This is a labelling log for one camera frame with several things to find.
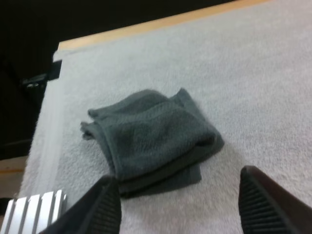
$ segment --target wooden board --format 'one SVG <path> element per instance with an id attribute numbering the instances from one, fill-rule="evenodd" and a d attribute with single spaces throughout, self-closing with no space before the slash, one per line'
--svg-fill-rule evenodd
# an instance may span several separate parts
<path id="1" fill-rule="evenodd" d="M 216 5 L 216 6 L 211 6 L 211 7 L 195 10 L 195 11 L 190 11 L 190 12 L 175 15 L 175 16 L 170 16 L 170 17 L 166 17 L 162 19 L 156 19 L 153 21 L 140 23 L 140 24 L 124 27 L 124 28 L 119 28 L 119 29 L 115 29 L 115 30 L 111 30 L 107 32 L 102 32 L 102 33 L 97 33 L 97 34 L 93 34 L 93 35 L 89 35 L 89 36 L 85 36 L 81 38 L 62 41 L 58 45 L 58 50 L 74 49 L 74 48 L 78 48 L 81 46 L 96 44 L 99 42 L 115 40 L 118 38 L 152 31 L 152 30 L 159 29 L 162 27 L 172 26 L 175 24 L 179 24 L 179 23 L 183 23 L 183 22 L 187 22 L 191 20 L 196 20 L 202 17 L 221 14 L 224 12 L 232 11 L 234 9 L 252 6 L 252 5 L 260 4 L 263 2 L 267 2 L 267 1 L 269 0 L 236 0 L 236 1 L 228 2 L 228 3 L 224 3 L 221 5 Z"/>

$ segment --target white surface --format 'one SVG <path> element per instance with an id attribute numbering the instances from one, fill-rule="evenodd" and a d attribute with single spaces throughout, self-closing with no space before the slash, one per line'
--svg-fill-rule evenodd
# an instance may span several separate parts
<path id="1" fill-rule="evenodd" d="M 72 205 L 107 171 L 99 146 L 81 137 L 87 110 L 184 87 L 225 146 L 201 164 L 199 184 L 122 201 L 121 234 L 241 233 L 246 164 L 311 206 L 311 22 L 311 1 L 273 0 L 57 54 L 60 79 L 48 85 L 21 195 L 63 189 Z"/>

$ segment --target folded cloth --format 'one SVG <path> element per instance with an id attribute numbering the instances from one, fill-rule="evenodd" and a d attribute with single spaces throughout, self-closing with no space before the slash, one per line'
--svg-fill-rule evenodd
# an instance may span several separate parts
<path id="1" fill-rule="evenodd" d="M 123 196 L 199 182 L 194 164 L 224 144 L 185 89 L 171 98 L 144 90 L 88 114 L 94 122 L 81 124 L 83 137 L 100 144 Z"/>

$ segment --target white fleece blanket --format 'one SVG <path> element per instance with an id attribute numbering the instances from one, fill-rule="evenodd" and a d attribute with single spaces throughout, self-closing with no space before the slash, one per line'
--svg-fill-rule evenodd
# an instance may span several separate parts
<path id="1" fill-rule="evenodd" d="M 312 206 L 312 1 L 272 0 L 65 51 L 49 82 L 20 196 L 63 189 L 74 204 L 108 171 L 81 137 L 87 110 L 146 88 L 188 90 L 225 140 L 202 181 L 122 201 L 121 234 L 240 234 L 239 173 L 255 165 Z"/>

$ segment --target dark gray washcloth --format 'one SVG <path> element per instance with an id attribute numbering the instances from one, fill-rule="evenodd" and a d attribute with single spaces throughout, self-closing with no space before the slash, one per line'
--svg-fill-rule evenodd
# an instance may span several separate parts
<path id="1" fill-rule="evenodd" d="M 89 115 L 94 122 L 81 124 L 83 136 L 95 138 L 101 145 L 124 195 L 147 188 L 153 191 L 151 185 L 156 187 L 156 183 L 172 187 L 168 178 L 179 174 L 194 178 L 182 179 L 187 182 L 180 183 L 181 187 L 198 182 L 199 167 L 189 166 L 223 146 L 219 132 L 184 89 L 172 98 L 144 90 L 115 105 L 89 110 Z"/>

